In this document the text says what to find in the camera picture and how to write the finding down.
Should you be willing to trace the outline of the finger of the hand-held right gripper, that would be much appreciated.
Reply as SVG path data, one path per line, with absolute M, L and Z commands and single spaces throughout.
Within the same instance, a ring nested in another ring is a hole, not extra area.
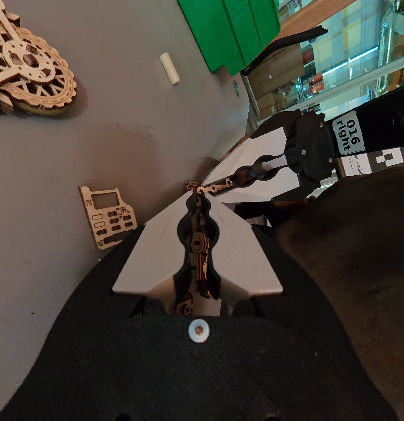
M 227 152 L 220 163 L 202 182 L 203 186 L 214 184 L 235 174 L 241 167 L 252 166 L 263 156 L 280 157 L 284 153 L 287 139 L 294 134 L 295 122 L 301 117 L 299 109 L 278 113 L 241 139 Z
M 215 196 L 222 203 L 296 201 L 319 188 L 319 181 L 297 174 L 289 167 L 280 168 L 272 178 L 255 180 L 246 187 L 226 189 Z

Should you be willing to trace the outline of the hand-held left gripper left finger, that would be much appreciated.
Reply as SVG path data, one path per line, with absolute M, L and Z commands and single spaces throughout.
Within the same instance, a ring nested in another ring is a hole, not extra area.
M 168 314 L 176 301 L 173 276 L 185 261 L 185 247 L 179 240 L 178 224 L 188 214 L 186 192 L 150 219 L 137 240 L 112 291 L 116 294 L 159 299 Z

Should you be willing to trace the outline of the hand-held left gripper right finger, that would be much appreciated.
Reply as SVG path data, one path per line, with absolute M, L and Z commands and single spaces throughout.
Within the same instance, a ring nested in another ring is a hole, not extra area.
M 201 193 L 209 239 L 206 283 L 213 299 L 234 308 L 242 300 L 283 292 L 253 227 L 218 199 Z

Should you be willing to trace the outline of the wooden chain piece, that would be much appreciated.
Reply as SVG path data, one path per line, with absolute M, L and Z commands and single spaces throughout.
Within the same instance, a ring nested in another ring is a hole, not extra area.
M 220 316 L 222 302 L 213 298 L 206 280 L 210 239 L 206 234 L 206 216 L 200 196 L 191 221 L 192 232 L 186 239 L 190 247 L 190 288 L 183 298 L 176 298 L 173 314 Z

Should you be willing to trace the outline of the small wooden rod piece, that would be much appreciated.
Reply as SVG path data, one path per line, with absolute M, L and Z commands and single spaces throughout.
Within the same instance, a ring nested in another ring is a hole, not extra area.
M 217 194 L 225 189 L 229 189 L 233 187 L 233 182 L 231 181 L 231 179 L 227 178 L 225 180 L 224 184 L 211 184 L 207 187 L 203 187 L 203 186 L 199 186 L 197 187 L 197 193 L 200 194 L 202 192 L 204 193 L 212 193 L 212 194 Z

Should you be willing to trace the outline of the grey desk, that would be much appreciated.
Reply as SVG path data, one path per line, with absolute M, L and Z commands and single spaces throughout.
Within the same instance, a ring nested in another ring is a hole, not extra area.
M 209 71 L 177 1 L 4 4 L 67 61 L 77 95 L 54 118 L 0 115 L 0 411 L 114 249 L 96 248 L 78 185 L 118 188 L 144 224 L 244 136 L 249 108 L 239 75 Z

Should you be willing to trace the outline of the punched wooden parts sheet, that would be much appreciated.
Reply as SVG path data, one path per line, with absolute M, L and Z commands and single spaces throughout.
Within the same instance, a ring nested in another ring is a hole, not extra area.
M 120 244 L 138 227 L 132 206 L 123 201 L 118 188 L 91 190 L 79 185 L 78 191 L 97 249 Z

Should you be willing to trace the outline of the cardboard boxes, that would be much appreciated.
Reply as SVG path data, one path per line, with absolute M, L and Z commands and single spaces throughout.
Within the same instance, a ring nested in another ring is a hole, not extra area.
M 300 44 L 280 49 L 248 75 L 261 119 L 268 118 L 289 105 L 294 80 L 304 74 L 302 56 Z

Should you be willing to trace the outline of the person's dark trouser leg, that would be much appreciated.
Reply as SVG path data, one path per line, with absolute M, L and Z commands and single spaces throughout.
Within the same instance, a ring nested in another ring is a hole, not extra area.
M 271 237 L 321 288 L 404 420 L 404 166 L 341 179 Z

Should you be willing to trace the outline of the green plastic crate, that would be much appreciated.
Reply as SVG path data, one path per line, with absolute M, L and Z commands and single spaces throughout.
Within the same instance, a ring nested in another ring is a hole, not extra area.
M 281 30 L 275 0 L 178 0 L 210 72 L 247 68 Z

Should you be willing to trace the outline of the white wax stick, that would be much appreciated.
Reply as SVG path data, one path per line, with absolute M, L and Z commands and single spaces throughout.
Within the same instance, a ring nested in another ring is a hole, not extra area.
M 164 68 L 171 84 L 173 86 L 178 84 L 178 82 L 180 81 L 180 77 L 178 75 L 178 72 L 177 72 L 177 70 L 176 70 L 176 68 L 173 64 L 173 61 L 172 61 L 169 53 L 165 52 L 162 55 L 160 55 L 160 61 L 163 65 L 163 68 Z

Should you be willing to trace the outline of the brown wooden board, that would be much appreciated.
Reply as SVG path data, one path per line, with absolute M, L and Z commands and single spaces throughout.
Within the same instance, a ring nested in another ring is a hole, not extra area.
M 312 31 L 321 23 L 354 3 L 354 0 L 314 0 L 302 7 L 281 24 L 280 33 L 274 41 L 295 41 L 300 43 L 308 40 L 308 31 Z

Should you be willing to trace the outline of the wooden gear wheel model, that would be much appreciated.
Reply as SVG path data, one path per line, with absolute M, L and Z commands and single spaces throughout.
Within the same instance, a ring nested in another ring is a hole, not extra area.
M 77 93 L 68 64 L 47 42 L 21 27 L 0 1 L 0 113 L 64 113 Z

